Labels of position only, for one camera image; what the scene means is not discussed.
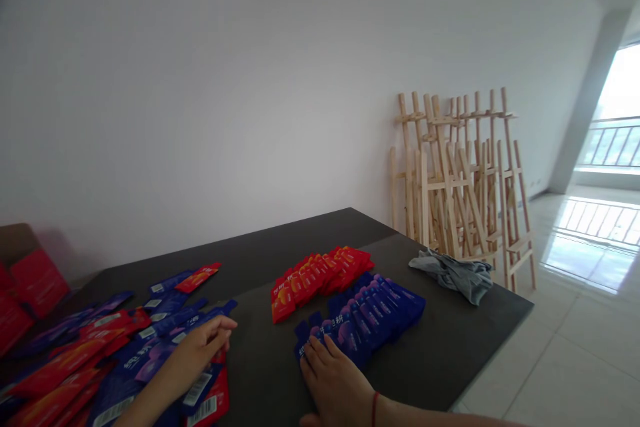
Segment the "wood easel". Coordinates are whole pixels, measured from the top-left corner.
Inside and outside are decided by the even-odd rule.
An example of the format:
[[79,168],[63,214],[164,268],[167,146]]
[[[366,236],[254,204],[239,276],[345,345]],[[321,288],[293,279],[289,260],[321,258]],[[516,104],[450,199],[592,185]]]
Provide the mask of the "wood easel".
[[[529,223],[529,202],[520,162],[520,150],[517,141],[511,142],[511,132],[509,130],[509,120],[516,118],[516,116],[507,111],[507,89],[502,87],[500,92],[502,97],[501,118],[505,123],[505,146],[507,150],[507,169],[505,170],[502,160],[502,145],[501,141],[498,141],[503,263],[505,269],[505,286],[517,292],[515,274],[527,260],[529,260],[529,266],[531,268],[531,285],[534,289],[537,287],[535,260],[533,258],[533,234],[531,232],[531,224]],[[518,218],[519,202],[522,203],[523,210],[523,232],[521,231]]]
[[[511,143],[509,131],[509,120],[516,117],[507,111],[506,90],[502,89],[501,93],[502,111],[495,109],[495,92],[491,90],[488,110],[481,110],[480,93],[475,92],[473,112],[469,111],[468,95],[464,95],[449,100],[448,114],[441,112],[437,95],[424,95],[424,111],[421,111],[417,92],[411,94],[413,112],[407,113],[405,96],[399,95],[400,115],[395,121],[402,125],[405,171],[398,171],[392,147],[391,215],[393,228],[398,230],[397,183],[403,180],[406,235],[458,260],[489,263],[495,263],[501,243],[505,286],[515,292],[515,272],[527,260],[531,264],[533,287],[536,287],[535,262],[519,150],[517,142]],[[482,119],[490,122],[490,134],[485,139],[481,135]],[[502,162],[502,143],[496,148],[496,119],[504,120],[506,168]],[[469,122],[472,120],[475,139],[471,139]],[[422,121],[426,122],[425,134]],[[411,147],[410,122],[415,124],[417,149]],[[518,197],[523,206],[522,226],[517,215]]]

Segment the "crumpled rag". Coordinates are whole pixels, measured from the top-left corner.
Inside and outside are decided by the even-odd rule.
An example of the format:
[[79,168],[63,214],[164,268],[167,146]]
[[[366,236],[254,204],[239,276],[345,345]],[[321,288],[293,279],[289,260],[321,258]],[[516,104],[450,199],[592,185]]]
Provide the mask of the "crumpled rag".
[[409,267],[427,272],[441,287],[457,290],[475,306],[480,305],[480,299],[493,287],[491,264],[460,262],[430,248],[426,252],[419,252],[418,258],[411,259]]

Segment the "left hand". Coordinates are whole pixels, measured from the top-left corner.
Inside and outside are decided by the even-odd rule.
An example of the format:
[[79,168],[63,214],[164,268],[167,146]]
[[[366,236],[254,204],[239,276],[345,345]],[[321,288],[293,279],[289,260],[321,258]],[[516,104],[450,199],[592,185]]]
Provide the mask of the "left hand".
[[177,400],[198,380],[220,349],[229,350],[229,337],[237,326],[235,320],[217,316],[192,330],[153,376],[149,386],[161,385],[163,397],[169,396],[167,401]]

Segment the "right hand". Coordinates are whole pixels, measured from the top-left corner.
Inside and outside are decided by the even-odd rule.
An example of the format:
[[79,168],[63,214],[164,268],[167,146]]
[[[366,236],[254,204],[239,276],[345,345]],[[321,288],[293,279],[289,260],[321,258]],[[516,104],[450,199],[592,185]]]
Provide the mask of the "right hand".
[[318,414],[300,419],[301,427],[369,427],[375,391],[355,364],[325,336],[305,345],[300,368]]

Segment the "cardboard box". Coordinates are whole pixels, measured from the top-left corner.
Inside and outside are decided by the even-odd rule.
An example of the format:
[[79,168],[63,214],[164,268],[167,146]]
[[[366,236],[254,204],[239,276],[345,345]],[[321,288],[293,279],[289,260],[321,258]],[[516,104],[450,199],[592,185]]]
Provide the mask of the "cardboard box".
[[0,227],[0,289],[34,316],[46,316],[69,286],[28,224]]
[[0,357],[33,325],[33,319],[5,292],[0,292]]

